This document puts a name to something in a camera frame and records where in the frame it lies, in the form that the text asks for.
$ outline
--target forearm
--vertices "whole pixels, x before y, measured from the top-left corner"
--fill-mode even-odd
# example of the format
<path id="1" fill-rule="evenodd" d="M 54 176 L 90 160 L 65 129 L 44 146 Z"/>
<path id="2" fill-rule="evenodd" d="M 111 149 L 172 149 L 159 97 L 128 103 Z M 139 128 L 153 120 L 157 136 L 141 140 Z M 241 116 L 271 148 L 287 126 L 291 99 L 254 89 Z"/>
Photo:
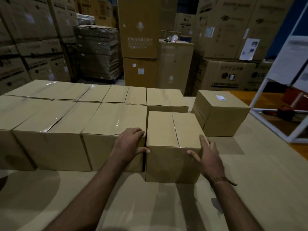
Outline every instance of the forearm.
<path id="1" fill-rule="evenodd" d="M 213 189 L 224 212 L 229 230 L 263 230 L 229 182 L 216 182 L 213 184 Z"/>
<path id="2" fill-rule="evenodd" d="M 95 230 L 126 163 L 110 157 L 91 182 L 44 231 Z"/>

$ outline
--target person's left hand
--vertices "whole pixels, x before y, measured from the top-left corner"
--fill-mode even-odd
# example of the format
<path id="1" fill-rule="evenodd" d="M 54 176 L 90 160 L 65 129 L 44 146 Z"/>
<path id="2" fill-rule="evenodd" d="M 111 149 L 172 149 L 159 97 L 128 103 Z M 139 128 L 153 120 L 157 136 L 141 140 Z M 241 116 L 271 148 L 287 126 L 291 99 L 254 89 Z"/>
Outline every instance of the person's left hand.
<path id="1" fill-rule="evenodd" d="M 129 163 L 136 155 L 144 152 L 149 153 L 150 150 L 146 147 L 137 148 L 143 134 L 144 131 L 140 128 L 127 128 L 115 141 L 111 155 L 124 163 Z"/>

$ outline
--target person's left arm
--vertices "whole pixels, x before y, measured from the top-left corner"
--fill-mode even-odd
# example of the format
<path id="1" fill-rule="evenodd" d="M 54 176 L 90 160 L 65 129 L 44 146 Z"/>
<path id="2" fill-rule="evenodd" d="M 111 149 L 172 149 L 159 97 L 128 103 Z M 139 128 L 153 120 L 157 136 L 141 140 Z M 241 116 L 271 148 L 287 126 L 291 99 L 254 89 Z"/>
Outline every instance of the person's left arm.
<path id="1" fill-rule="evenodd" d="M 144 131 L 127 128 L 115 141 L 110 158 L 89 184 L 43 231 L 95 230 L 105 205 L 125 167 L 134 157 L 149 152 L 139 147 Z"/>

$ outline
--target cardboard table surface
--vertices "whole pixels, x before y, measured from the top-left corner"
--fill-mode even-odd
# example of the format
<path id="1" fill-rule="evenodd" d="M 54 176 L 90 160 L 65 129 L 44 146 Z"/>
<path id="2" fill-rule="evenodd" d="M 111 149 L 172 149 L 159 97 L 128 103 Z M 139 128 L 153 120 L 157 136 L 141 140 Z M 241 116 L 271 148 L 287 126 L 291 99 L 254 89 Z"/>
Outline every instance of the cardboard table surface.
<path id="1" fill-rule="evenodd" d="M 191 107 L 193 98 L 186 100 Z M 216 141 L 227 176 L 238 183 L 236 191 L 265 230 L 308 230 L 308 162 L 301 155 L 251 115 L 233 138 L 209 139 Z M 39 231 L 96 172 L 0 173 L 0 230 Z M 97 230 L 228 230 L 202 176 L 195 185 L 146 183 L 143 177 L 121 175 Z"/>

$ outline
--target person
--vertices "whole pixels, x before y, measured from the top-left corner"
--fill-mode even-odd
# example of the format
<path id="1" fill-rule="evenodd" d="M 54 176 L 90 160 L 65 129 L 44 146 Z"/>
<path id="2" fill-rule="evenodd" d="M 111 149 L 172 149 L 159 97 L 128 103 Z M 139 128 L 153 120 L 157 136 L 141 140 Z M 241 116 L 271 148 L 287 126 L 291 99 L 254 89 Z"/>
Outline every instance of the person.
<path id="1" fill-rule="evenodd" d="M 43 231 L 95 230 L 113 187 L 122 171 L 137 154 L 149 153 L 146 147 L 137 147 L 144 131 L 127 128 L 113 146 L 111 156 L 76 198 Z M 210 182 L 222 207 L 229 230 L 263 230 L 244 205 L 225 177 L 225 170 L 214 142 L 207 144 L 200 135 L 202 157 L 188 150 L 198 164 L 201 174 Z"/>

